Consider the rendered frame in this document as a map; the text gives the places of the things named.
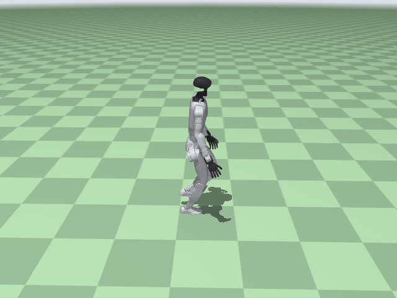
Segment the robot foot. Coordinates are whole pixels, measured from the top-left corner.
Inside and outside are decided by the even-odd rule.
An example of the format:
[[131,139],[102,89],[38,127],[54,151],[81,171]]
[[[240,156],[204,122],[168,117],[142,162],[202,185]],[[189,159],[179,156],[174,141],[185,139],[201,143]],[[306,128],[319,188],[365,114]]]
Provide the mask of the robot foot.
[[185,210],[185,207],[181,207],[180,213],[182,213],[182,214],[201,214],[202,209],[190,207],[189,210]]
[[180,196],[189,196],[189,194],[190,194],[190,192],[186,192],[186,189],[181,189],[180,192],[179,192]]

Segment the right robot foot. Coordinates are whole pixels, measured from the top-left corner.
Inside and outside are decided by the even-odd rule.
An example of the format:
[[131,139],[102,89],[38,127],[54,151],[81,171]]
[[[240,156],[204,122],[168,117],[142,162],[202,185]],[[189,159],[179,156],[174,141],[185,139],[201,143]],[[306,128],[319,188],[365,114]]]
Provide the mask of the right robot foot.
[[202,209],[190,207],[189,210],[185,210],[185,207],[181,207],[180,213],[182,213],[182,214],[201,214]]

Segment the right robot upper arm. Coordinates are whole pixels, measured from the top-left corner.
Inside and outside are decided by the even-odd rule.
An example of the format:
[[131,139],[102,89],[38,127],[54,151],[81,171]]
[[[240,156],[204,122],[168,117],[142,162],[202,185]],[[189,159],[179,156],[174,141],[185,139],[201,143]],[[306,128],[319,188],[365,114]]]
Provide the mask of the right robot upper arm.
[[[203,128],[204,110],[202,106],[195,106],[194,109],[194,137],[197,141],[197,136],[201,133]],[[203,134],[202,134],[203,135]]]

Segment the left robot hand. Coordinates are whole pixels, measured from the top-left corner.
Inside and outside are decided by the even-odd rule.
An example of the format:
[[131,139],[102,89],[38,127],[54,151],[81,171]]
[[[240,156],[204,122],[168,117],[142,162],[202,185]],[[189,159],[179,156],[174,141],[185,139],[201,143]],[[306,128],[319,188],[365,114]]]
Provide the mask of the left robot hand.
[[[211,136],[211,133],[207,130],[208,136],[206,136],[205,138],[207,138],[207,142],[209,143],[210,149],[211,149],[211,144],[212,144],[212,149],[213,149],[213,145],[216,148],[218,148],[218,140]],[[211,144],[210,144],[211,143]],[[216,145],[215,145],[216,144]]]

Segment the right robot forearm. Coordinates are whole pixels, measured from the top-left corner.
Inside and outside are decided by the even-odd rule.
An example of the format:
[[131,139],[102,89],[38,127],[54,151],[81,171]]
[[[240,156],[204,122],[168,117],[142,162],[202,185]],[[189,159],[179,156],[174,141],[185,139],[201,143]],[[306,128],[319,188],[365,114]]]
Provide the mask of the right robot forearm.
[[209,161],[211,161],[212,159],[210,158],[210,154],[208,152],[208,148],[206,146],[206,142],[205,142],[205,137],[202,134],[199,134],[197,136],[197,146],[200,149],[200,152],[202,152],[202,156],[205,158],[206,162],[208,163]]

